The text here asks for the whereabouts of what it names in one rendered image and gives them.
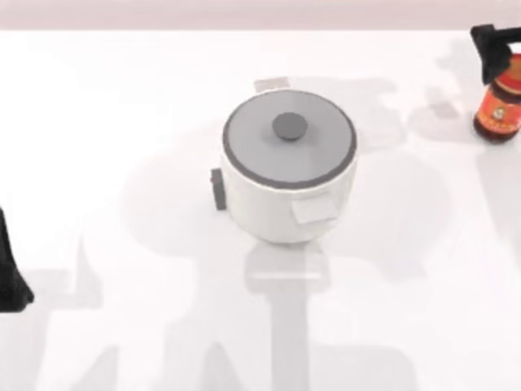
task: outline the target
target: white table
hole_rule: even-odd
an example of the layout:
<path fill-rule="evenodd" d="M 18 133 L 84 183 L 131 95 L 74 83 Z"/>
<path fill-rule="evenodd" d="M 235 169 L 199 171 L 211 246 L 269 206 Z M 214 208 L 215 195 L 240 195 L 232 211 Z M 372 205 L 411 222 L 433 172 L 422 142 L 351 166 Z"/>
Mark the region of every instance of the white table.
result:
<path fill-rule="evenodd" d="M 519 389 L 521 152 L 470 130 L 483 87 L 466 32 L 0 47 L 0 204 L 37 294 L 0 318 L 0 389 Z M 307 296 L 269 281 L 302 256 L 242 232 L 209 183 L 226 115 L 285 75 L 340 103 L 362 141 Z"/>

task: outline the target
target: black knob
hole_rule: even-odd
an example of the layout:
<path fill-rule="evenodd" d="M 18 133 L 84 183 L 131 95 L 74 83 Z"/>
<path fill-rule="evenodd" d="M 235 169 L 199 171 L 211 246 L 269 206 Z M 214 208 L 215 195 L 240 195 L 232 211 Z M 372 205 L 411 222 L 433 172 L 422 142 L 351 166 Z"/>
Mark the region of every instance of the black knob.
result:
<path fill-rule="evenodd" d="M 275 134 L 286 141 L 302 138 L 308 130 L 308 122 L 300 114 L 284 112 L 279 114 L 272 124 Z"/>

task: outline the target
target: white pot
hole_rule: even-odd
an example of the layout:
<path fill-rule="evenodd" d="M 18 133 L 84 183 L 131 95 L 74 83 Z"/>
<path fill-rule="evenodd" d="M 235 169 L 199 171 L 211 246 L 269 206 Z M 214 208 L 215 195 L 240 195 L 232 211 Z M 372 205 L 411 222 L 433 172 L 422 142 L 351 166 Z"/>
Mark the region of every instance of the white pot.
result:
<path fill-rule="evenodd" d="M 344 209 L 356 146 L 351 121 L 326 99 L 289 89 L 258 94 L 225 126 L 214 180 L 216 198 L 225 197 L 219 209 L 228 209 L 241 228 L 268 242 L 316 239 Z"/>

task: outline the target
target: pot lid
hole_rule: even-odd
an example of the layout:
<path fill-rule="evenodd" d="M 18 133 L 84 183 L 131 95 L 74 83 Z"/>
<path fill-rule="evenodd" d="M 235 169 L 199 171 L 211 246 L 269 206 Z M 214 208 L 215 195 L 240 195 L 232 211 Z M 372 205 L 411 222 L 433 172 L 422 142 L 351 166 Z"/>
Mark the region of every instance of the pot lid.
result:
<path fill-rule="evenodd" d="M 231 163 L 270 187 L 315 187 L 352 162 L 357 137 L 345 113 L 323 97 L 297 90 L 259 94 L 241 104 L 225 124 Z"/>

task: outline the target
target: bottle label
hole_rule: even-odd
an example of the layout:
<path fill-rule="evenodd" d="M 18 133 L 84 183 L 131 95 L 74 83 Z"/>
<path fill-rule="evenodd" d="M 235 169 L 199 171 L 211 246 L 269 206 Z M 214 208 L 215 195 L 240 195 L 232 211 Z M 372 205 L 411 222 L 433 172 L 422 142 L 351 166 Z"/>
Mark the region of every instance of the bottle label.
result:
<path fill-rule="evenodd" d="M 482 126 L 494 133 L 510 134 L 521 126 L 521 104 L 505 103 L 489 87 L 477 114 Z"/>

